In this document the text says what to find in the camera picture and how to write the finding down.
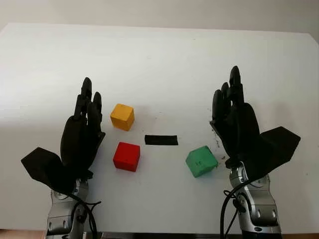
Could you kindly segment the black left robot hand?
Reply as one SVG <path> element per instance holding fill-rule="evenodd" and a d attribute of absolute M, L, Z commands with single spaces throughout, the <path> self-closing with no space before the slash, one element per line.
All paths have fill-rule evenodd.
<path fill-rule="evenodd" d="M 101 130 L 101 94 L 92 94 L 92 82 L 86 77 L 77 96 L 75 111 L 66 121 L 60 153 L 63 166 L 75 178 L 91 179 L 89 170 L 106 133 Z"/>

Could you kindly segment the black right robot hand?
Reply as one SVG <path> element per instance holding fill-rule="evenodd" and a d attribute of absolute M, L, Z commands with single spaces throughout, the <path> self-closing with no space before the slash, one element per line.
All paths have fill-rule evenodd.
<path fill-rule="evenodd" d="M 252 150 L 260 131 L 252 106 L 244 101 L 240 71 L 234 66 L 229 82 L 217 89 L 212 101 L 210 125 L 222 141 L 229 156 L 225 162 L 228 169 L 238 167 L 244 156 Z"/>

